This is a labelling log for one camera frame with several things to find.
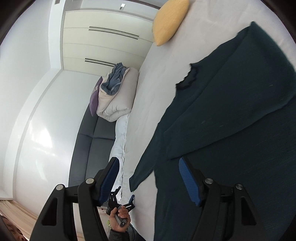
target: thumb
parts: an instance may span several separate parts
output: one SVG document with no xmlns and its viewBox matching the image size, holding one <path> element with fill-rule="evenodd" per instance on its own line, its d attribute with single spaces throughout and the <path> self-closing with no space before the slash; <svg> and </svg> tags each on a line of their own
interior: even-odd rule
<svg viewBox="0 0 296 241">
<path fill-rule="evenodd" d="M 113 208 L 113 210 L 111 211 L 111 213 L 110 213 L 110 217 L 114 218 L 116 212 L 117 212 L 117 208 L 115 207 L 115 208 Z"/>
</svg>

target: person's hand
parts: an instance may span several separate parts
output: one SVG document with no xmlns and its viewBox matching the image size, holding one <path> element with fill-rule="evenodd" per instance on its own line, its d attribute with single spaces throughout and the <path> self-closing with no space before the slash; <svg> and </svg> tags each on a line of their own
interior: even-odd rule
<svg viewBox="0 0 296 241">
<path fill-rule="evenodd" d="M 124 227 L 120 227 L 119 223 L 116 221 L 115 215 L 117 213 L 117 208 L 114 208 L 110 213 L 110 217 L 109 217 L 110 225 L 114 231 L 124 233 L 128 229 L 129 224 L 131 223 L 131 217 L 128 214 L 128 210 L 125 206 L 121 206 L 121 209 L 119 209 L 118 212 L 119 212 L 118 214 L 119 217 L 125 218 L 127 220 L 126 225 Z"/>
</svg>

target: sweater cuff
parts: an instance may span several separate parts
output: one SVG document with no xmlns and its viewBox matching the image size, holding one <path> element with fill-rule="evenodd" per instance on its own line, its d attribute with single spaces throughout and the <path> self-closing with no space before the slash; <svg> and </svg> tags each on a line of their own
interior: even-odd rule
<svg viewBox="0 0 296 241">
<path fill-rule="evenodd" d="M 121 233 L 111 229 L 109 234 L 109 240 L 129 241 L 129 233 Z"/>
</svg>

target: metal screw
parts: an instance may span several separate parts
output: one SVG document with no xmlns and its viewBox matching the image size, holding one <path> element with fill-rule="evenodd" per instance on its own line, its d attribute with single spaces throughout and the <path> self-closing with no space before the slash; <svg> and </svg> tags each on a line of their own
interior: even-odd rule
<svg viewBox="0 0 296 241">
<path fill-rule="evenodd" d="M 93 178 L 89 178 L 85 181 L 87 184 L 92 184 L 94 183 L 94 179 Z"/>
<path fill-rule="evenodd" d="M 243 185 L 238 183 L 235 185 L 235 187 L 238 189 L 238 190 L 242 190 L 243 189 Z"/>
<path fill-rule="evenodd" d="M 62 184 L 57 185 L 57 187 L 56 187 L 56 189 L 57 189 L 58 191 L 62 190 L 63 188 L 64 188 L 64 186 L 63 186 Z"/>
<path fill-rule="evenodd" d="M 211 178 L 206 178 L 206 179 L 205 179 L 205 183 L 207 183 L 207 184 L 212 184 L 212 183 L 213 183 L 213 179 L 211 179 Z"/>
</svg>

